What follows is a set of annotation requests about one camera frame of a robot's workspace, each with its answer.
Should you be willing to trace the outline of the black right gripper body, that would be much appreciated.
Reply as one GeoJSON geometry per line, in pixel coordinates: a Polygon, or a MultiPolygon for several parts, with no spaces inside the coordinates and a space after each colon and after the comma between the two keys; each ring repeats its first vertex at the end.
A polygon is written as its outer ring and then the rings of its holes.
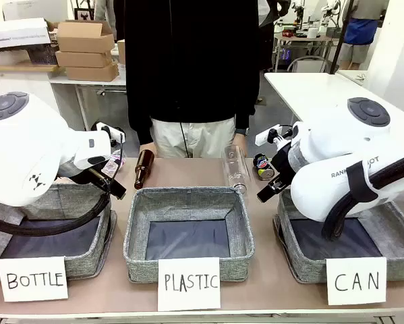
{"type": "Polygon", "coordinates": [[[271,160],[272,166],[278,172],[277,176],[282,177],[285,188],[292,183],[295,176],[295,171],[292,169],[288,159],[289,150],[290,147],[280,148],[271,160]]]}

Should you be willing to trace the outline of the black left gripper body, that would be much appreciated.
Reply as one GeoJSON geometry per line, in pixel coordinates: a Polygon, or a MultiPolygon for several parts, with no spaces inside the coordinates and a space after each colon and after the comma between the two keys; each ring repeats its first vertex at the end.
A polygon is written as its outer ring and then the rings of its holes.
{"type": "Polygon", "coordinates": [[[111,178],[103,173],[97,171],[95,168],[88,168],[83,170],[78,175],[72,176],[71,180],[77,184],[93,184],[107,194],[111,194],[111,178]]]}

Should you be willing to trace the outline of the person's left hand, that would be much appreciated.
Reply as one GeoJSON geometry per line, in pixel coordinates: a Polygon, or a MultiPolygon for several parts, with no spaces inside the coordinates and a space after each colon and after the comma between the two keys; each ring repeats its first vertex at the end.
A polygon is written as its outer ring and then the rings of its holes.
{"type": "Polygon", "coordinates": [[[246,142],[246,136],[245,135],[235,133],[234,139],[233,139],[233,145],[239,147],[240,150],[241,150],[242,155],[244,157],[247,157],[248,148],[247,148],[247,142],[246,142]]]}

